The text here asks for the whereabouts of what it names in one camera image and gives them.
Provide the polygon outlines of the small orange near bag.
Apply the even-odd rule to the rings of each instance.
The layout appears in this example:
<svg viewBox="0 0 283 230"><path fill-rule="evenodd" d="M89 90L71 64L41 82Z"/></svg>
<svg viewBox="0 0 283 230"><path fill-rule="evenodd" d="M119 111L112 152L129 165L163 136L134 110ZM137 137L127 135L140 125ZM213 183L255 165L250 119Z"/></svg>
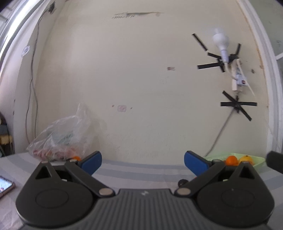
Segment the small orange near bag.
<svg viewBox="0 0 283 230"><path fill-rule="evenodd" d="M74 157L72 157L72 160L81 161L82 159L79 156L74 156Z"/></svg>

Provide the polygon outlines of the light green plastic basket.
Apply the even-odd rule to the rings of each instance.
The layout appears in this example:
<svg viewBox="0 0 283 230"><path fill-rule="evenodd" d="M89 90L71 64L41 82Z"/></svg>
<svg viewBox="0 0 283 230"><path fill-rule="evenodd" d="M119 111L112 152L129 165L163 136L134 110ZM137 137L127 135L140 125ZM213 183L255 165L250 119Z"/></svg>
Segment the light green plastic basket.
<svg viewBox="0 0 283 230"><path fill-rule="evenodd" d="M230 163L232 162L236 163L236 159L237 159L237 165L239 165L241 162L250 162L256 170L265 164L265 159L263 157L257 157L252 155L239 154L239 153L211 155L211 156L206 156L204 158L206 160L211 160L211 161L222 160L224 162L227 159L230 159Z"/></svg>

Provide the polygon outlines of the dark plum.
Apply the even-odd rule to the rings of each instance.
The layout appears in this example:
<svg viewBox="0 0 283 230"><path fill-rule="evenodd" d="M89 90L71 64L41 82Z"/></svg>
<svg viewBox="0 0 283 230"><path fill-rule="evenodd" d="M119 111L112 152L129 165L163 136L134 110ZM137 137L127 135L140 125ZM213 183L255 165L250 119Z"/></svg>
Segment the dark plum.
<svg viewBox="0 0 283 230"><path fill-rule="evenodd" d="M183 185L185 185L186 183L188 183L188 180L186 179L181 179L178 181L178 187L181 188Z"/></svg>

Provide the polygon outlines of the yellow apple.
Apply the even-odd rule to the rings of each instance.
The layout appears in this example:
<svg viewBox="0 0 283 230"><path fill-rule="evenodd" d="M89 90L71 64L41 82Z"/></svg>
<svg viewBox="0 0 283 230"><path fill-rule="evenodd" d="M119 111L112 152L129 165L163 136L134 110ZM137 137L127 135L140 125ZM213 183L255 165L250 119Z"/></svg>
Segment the yellow apple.
<svg viewBox="0 0 283 230"><path fill-rule="evenodd" d="M251 156L249 155L244 155L242 156L239 160L238 160L238 163L240 164L241 162L248 162L250 163L251 165L254 165L254 160L252 159Z"/></svg>

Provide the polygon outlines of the clear plastic bag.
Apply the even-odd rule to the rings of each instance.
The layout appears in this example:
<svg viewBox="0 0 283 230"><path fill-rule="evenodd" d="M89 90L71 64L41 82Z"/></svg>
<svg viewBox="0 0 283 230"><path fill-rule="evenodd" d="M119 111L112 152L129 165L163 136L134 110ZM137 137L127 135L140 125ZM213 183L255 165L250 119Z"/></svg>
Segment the clear plastic bag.
<svg viewBox="0 0 283 230"><path fill-rule="evenodd" d="M49 162L83 159L94 152L96 132L91 111L80 103L72 116L49 124L27 147L34 157Z"/></svg>

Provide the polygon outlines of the black tape cross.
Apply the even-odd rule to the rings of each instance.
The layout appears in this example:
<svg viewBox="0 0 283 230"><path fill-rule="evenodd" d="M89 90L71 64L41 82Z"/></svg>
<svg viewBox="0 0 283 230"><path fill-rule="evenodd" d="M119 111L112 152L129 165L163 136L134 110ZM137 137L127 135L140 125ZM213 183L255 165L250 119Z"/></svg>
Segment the black tape cross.
<svg viewBox="0 0 283 230"><path fill-rule="evenodd" d="M197 65L197 69L202 70L202 69L206 69L206 68L219 67L222 72L225 72L224 61L222 60L222 57L220 55L216 55L216 54L207 52L208 48L205 46L205 44L202 42L202 40L200 40L200 38L195 33L193 33L192 36L195 38L195 40L198 42L198 44L204 49L204 51L207 53L208 56L214 57L217 60L217 62L214 62L214 63ZM232 53L228 56L228 64L232 63L232 61L239 58L240 50L241 50L241 44L238 43L235 53Z"/></svg>
<svg viewBox="0 0 283 230"><path fill-rule="evenodd" d="M222 94L229 100L228 102L220 102L221 107L231 107L233 108L237 113L242 113L249 121L252 120L251 116L246 112L246 110L243 108L243 106L252 106L257 107L258 103L256 102L242 102L239 101L239 96L236 95L235 97L232 97L229 95L226 91L223 91Z"/></svg>

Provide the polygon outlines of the white power strip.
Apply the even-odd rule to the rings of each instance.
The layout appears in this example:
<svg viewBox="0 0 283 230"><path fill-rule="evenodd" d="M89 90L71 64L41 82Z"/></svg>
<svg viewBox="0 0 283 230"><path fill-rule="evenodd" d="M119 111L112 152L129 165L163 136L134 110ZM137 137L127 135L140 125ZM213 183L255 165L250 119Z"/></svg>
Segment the white power strip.
<svg viewBox="0 0 283 230"><path fill-rule="evenodd" d="M244 87L247 87L249 88L251 93L255 96L254 91L252 90L242 70L241 59L238 58L238 59L233 60L230 67L231 67L231 73L234 77L232 80L232 91L239 93L239 92L242 92Z"/></svg>

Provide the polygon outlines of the smartphone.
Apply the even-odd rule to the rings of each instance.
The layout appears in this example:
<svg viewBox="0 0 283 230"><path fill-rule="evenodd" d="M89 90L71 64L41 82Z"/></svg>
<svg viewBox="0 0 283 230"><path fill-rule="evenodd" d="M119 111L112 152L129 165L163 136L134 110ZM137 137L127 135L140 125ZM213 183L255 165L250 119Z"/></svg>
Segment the smartphone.
<svg viewBox="0 0 283 230"><path fill-rule="evenodd" d="M0 198L15 188L15 182L0 176Z"/></svg>

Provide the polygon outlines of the upper black tape cross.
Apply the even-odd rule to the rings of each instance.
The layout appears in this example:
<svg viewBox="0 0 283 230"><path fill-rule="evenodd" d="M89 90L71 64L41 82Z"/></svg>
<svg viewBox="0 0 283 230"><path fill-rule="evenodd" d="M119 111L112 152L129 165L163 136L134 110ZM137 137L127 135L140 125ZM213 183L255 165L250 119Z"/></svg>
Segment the upper black tape cross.
<svg viewBox="0 0 283 230"><path fill-rule="evenodd" d="M208 48L205 46L205 44L202 42L202 40L200 40L200 38L195 33L193 33L192 36L195 38L195 40L198 42L198 44L204 49L204 51L207 53L208 56L214 57L217 60L217 62L214 62L214 63L197 65L197 69L202 70L202 69L206 69L206 68L219 67L222 72L225 72L224 61L222 60L222 57L220 55L216 55L216 54L207 52ZM238 43L235 53L232 53L228 56L228 64L232 63L232 61L239 58L240 50L241 50L241 44Z"/></svg>

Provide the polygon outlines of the white light bulb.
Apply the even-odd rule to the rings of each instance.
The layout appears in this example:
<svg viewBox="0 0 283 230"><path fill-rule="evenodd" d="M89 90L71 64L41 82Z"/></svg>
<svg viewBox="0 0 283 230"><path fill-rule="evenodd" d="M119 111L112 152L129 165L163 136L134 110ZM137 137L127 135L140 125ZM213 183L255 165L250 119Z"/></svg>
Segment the white light bulb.
<svg viewBox="0 0 283 230"><path fill-rule="evenodd" d="M214 35L212 37L214 44L220 50L222 62L229 62L229 54L228 54L228 46L229 46L229 38L224 33L223 30L216 28L214 31Z"/></svg>

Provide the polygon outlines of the white window frame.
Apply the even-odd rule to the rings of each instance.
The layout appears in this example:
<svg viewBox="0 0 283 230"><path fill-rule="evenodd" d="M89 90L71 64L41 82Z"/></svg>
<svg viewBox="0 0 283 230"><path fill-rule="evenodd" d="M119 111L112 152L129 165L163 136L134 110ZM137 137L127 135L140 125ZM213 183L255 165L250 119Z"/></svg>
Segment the white window frame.
<svg viewBox="0 0 283 230"><path fill-rule="evenodd" d="M257 44L269 100L267 152L282 152L282 78L277 56L260 17L250 1L237 1Z"/></svg>

